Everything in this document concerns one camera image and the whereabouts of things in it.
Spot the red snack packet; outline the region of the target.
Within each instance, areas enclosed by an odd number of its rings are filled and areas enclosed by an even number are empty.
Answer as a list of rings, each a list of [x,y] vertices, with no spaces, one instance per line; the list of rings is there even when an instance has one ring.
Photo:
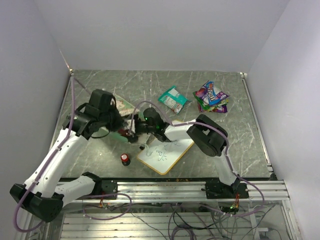
[[[130,131],[129,131],[128,129],[123,129],[123,128],[121,128],[121,129],[119,129],[117,132],[118,132],[121,136],[123,136],[123,137],[129,137],[129,136],[131,136]]]

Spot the teal snack packet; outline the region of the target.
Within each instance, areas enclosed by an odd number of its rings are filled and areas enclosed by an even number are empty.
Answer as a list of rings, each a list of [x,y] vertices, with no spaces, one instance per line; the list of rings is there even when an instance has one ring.
[[[158,98],[158,101],[178,115],[189,100],[173,85]]]

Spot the blue M&M's candy bag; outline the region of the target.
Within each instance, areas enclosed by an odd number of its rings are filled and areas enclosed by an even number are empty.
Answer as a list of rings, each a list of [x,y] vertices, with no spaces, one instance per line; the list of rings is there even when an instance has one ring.
[[[213,81],[207,81],[200,90],[200,98],[209,106],[214,106],[229,97],[228,94],[216,87]]]

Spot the purple Fox's berries candy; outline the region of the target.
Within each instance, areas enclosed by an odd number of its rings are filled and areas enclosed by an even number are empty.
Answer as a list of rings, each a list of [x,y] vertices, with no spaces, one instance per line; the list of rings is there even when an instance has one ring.
[[[227,104],[218,104],[217,106],[213,106],[210,107],[209,109],[205,110],[203,109],[203,107],[201,106],[200,103],[197,104],[198,110],[199,112],[213,112],[213,113],[227,113],[228,112],[228,108],[227,108]]]

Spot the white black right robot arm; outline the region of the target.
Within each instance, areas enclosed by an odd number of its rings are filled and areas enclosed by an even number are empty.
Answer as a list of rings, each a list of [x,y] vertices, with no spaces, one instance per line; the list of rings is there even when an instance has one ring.
[[[230,160],[228,133],[204,114],[188,122],[164,121],[153,107],[143,112],[143,119],[132,118],[134,135],[151,134],[161,143],[192,140],[207,156],[216,158],[215,167],[220,182],[220,192],[226,198],[233,197],[240,185],[239,175]]]

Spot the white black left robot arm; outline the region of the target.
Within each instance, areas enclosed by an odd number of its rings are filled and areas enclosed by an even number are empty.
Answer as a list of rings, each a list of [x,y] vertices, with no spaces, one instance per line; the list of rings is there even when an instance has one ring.
[[[80,105],[64,122],[58,138],[36,171],[23,183],[15,183],[9,193],[18,206],[45,223],[53,221],[64,206],[88,196],[98,198],[102,179],[85,172],[77,179],[58,185],[69,161],[91,136],[105,127],[116,132],[123,125],[115,96],[101,89],[94,90],[87,103]]]

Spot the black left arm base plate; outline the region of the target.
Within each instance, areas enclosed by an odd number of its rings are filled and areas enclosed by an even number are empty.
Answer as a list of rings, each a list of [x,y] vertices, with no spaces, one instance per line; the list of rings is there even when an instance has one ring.
[[[115,200],[117,198],[116,193],[118,192],[118,184],[113,180],[102,180],[99,183],[96,183],[93,187],[91,193],[85,195],[84,197],[87,199],[93,198],[102,198],[101,195],[104,196],[103,199],[106,200]]]

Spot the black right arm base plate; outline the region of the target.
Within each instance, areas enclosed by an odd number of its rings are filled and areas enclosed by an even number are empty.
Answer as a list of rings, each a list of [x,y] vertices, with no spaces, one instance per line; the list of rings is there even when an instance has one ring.
[[[207,199],[248,199],[249,192],[245,183],[240,183],[238,180],[235,184],[229,186],[214,179],[207,181],[204,188],[201,189],[206,194]]]

